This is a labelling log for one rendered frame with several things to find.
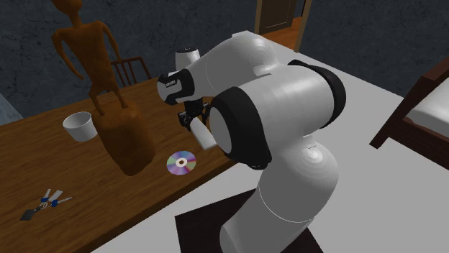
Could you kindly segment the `iridescent compact disc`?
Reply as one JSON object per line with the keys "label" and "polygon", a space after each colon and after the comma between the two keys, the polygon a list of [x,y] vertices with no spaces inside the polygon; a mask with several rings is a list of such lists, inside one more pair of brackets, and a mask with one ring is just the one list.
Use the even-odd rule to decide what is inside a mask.
{"label": "iridescent compact disc", "polygon": [[196,157],[188,151],[173,153],[166,162],[167,170],[173,175],[185,175],[196,166]]}

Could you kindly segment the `brown wooden human figure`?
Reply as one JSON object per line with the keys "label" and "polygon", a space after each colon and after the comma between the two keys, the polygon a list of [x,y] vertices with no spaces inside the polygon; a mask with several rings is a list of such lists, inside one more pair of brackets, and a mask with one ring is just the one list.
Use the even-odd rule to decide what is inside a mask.
{"label": "brown wooden human figure", "polygon": [[133,176],[148,166],[155,156],[155,145],[141,110],[126,99],[117,84],[104,36],[122,61],[118,45],[105,23],[83,23],[78,15],[82,0],[51,0],[55,8],[66,14],[72,26],[57,29],[51,36],[53,46],[73,74],[83,79],[64,52],[66,43],[86,71],[91,87],[89,97],[95,111],[93,125],[113,161],[125,175]]}

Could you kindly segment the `dark robot stand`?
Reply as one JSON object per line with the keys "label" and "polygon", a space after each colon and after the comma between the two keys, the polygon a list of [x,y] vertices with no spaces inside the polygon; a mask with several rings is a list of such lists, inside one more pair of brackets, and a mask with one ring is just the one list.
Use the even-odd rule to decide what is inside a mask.
{"label": "dark robot stand", "polygon": [[[221,225],[254,193],[248,190],[201,208],[177,215],[176,229],[181,253],[222,253]],[[324,253],[310,230],[305,229],[281,253]]]}

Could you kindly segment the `dark wooden bed, white mattress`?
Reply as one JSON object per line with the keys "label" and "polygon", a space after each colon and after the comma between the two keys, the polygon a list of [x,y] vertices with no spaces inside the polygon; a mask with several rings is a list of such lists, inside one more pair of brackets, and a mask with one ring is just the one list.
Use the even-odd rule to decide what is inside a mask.
{"label": "dark wooden bed, white mattress", "polygon": [[418,79],[370,145],[388,138],[449,170],[449,56]]}

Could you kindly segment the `white rectangular bar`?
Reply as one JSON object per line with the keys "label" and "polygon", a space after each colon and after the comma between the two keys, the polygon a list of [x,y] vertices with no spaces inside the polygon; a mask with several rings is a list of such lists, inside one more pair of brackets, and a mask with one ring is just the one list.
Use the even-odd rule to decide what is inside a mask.
{"label": "white rectangular bar", "polygon": [[192,119],[190,129],[203,150],[209,150],[217,145],[209,129],[197,117]]}

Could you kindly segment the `bunch of keys, blue caps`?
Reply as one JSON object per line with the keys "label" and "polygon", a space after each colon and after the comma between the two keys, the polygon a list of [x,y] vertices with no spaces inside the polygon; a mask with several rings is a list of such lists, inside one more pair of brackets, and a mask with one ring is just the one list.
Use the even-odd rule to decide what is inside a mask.
{"label": "bunch of keys, blue caps", "polygon": [[72,199],[72,197],[68,198],[60,198],[63,194],[63,191],[56,190],[55,192],[52,192],[51,189],[47,189],[45,192],[45,195],[40,199],[40,204],[37,208],[33,209],[27,209],[22,216],[20,217],[20,221],[30,221],[32,217],[41,210],[44,210],[49,207],[56,207],[58,204],[61,204],[63,202],[69,201]]}

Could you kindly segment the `brown wooden door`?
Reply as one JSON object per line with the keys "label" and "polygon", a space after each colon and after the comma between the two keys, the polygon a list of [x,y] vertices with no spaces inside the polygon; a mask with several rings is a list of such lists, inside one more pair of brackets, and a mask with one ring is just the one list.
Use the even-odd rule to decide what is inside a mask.
{"label": "brown wooden door", "polygon": [[257,0],[254,33],[299,52],[312,0]]}

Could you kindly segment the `brown wooden table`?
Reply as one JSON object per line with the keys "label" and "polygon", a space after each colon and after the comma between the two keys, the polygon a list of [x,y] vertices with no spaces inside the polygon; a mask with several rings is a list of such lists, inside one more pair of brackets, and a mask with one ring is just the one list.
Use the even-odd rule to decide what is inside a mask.
{"label": "brown wooden table", "polygon": [[[136,175],[125,175],[99,138],[76,142],[63,120],[91,111],[86,99],[0,126],[0,253],[90,253],[232,166],[220,148],[203,150],[178,122],[183,110],[159,97],[155,80],[122,89],[140,108],[156,154]],[[173,175],[175,152],[188,151],[196,166]],[[47,189],[71,200],[38,211]]]}

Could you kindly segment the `brown wooden chair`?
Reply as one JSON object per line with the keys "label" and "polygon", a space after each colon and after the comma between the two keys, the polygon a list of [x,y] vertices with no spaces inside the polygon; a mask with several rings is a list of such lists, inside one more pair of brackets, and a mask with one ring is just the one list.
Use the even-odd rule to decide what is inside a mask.
{"label": "brown wooden chair", "polygon": [[125,58],[121,60],[121,62],[119,62],[118,60],[111,61],[110,64],[113,69],[116,70],[116,73],[123,87],[137,84],[137,78],[132,65],[133,62],[138,62],[141,65],[148,80],[152,78],[142,56]]}

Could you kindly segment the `white cup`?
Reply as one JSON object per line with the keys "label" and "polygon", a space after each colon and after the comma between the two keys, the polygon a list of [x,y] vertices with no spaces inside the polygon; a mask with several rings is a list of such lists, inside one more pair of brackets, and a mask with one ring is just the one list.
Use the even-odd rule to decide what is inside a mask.
{"label": "white cup", "polygon": [[77,142],[89,141],[97,135],[92,115],[87,111],[71,114],[63,121],[63,127]]}

